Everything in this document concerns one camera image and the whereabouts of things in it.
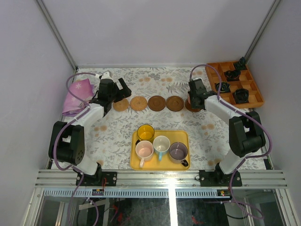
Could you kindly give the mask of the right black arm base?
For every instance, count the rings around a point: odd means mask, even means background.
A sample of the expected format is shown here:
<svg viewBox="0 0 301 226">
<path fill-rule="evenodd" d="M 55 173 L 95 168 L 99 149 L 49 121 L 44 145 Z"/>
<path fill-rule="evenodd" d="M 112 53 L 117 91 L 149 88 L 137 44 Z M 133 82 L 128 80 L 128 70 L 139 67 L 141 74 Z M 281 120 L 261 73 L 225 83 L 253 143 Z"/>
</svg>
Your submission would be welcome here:
<svg viewBox="0 0 301 226">
<path fill-rule="evenodd" d="M 230 186 L 232 174 L 224 174 L 218 163 L 214 171 L 199 170 L 200 185 L 202 187 Z"/>
</svg>

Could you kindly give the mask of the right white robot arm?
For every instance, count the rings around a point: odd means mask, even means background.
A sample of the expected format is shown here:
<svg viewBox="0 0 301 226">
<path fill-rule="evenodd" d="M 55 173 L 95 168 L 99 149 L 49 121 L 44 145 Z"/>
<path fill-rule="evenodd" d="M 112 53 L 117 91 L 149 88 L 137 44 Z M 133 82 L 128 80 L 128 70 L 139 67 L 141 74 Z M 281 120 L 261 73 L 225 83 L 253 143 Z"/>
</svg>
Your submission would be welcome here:
<svg viewBox="0 0 301 226">
<path fill-rule="evenodd" d="M 202 79 L 190 79 L 188 97 L 192 109 L 202 109 L 216 115 L 229 126 L 230 150 L 209 173 L 209 179 L 220 186 L 231 181 L 231 173 L 241 161 L 265 146 L 266 139 L 257 112 L 242 112 L 213 91 L 207 91 Z"/>
</svg>

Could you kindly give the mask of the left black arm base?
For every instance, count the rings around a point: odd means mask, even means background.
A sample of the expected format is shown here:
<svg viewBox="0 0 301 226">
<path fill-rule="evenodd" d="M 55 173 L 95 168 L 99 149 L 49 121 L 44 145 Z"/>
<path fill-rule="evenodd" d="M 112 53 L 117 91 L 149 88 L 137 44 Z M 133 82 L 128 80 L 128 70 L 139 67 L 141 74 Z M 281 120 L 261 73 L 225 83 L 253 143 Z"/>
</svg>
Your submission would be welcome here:
<svg viewBox="0 0 301 226">
<path fill-rule="evenodd" d="M 81 174 L 78 173 L 76 185 L 91 186 L 91 187 L 115 187 L 117 184 L 117 175 L 115 171 L 100 171 L 97 170 L 94 175 L 83 174 L 82 182 Z"/>
</svg>

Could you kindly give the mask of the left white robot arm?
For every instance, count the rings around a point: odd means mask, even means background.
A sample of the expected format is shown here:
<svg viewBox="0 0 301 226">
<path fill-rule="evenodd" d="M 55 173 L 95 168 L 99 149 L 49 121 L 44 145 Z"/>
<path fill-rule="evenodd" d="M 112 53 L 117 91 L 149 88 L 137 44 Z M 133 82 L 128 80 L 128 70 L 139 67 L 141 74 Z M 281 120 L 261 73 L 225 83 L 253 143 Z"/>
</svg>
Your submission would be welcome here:
<svg viewBox="0 0 301 226">
<path fill-rule="evenodd" d="M 86 174 L 87 181 L 93 186 L 102 183 L 103 174 L 97 171 L 98 163 L 85 154 L 85 137 L 90 127 L 110 111 L 113 103 L 131 96 L 132 91 L 124 79 L 119 78 L 118 83 L 110 76 L 100 76 L 99 90 L 91 103 L 69 90 L 71 96 L 82 102 L 86 108 L 69 123 L 57 121 L 52 130 L 48 155 L 57 168 L 61 171 L 73 168 Z"/>
</svg>

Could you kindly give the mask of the woven rattan coaster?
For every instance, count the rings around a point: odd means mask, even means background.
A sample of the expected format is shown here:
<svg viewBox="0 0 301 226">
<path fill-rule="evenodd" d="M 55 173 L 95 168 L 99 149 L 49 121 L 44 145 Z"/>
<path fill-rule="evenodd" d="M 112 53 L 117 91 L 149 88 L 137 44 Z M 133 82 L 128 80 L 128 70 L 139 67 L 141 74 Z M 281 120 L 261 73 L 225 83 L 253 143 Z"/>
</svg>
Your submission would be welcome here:
<svg viewBox="0 0 301 226">
<path fill-rule="evenodd" d="M 113 103 L 113 108 L 117 112 L 125 111 L 126 109 L 128 109 L 128 107 L 129 107 L 129 102 L 126 98 L 116 103 Z"/>
<path fill-rule="evenodd" d="M 130 107 L 135 111 L 142 111 L 147 107 L 147 100 L 142 96 L 136 96 L 130 101 Z"/>
</svg>

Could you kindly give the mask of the brown wooden coaster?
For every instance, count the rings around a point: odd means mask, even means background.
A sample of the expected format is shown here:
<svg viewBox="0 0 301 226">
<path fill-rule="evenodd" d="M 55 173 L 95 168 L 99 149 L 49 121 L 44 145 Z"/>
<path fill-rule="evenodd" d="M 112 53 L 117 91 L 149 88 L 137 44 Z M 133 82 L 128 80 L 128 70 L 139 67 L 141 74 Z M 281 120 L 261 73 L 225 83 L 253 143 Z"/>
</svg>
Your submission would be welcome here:
<svg viewBox="0 0 301 226">
<path fill-rule="evenodd" d="M 162 96 L 152 96 L 148 101 L 148 107 L 155 112 L 162 111 L 166 106 L 166 100 Z"/>
<path fill-rule="evenodd" d="M 179 96 L 171 96 L 166 100 L 166 107 L 173 112 L 178 112 L 184 108 L 184 100 Z"/>
<path fill-rule="evenodd" d="M 191 112 L 196 113 L 196 112 L 200 112 L 200 111 L 201 111 L 201 109 L 198 109 L 198 108 L 197 108 L 197 109 L 194 109 L 194 108 L 193 108 L 193 110 L 192 110 Z"/>
</svg>

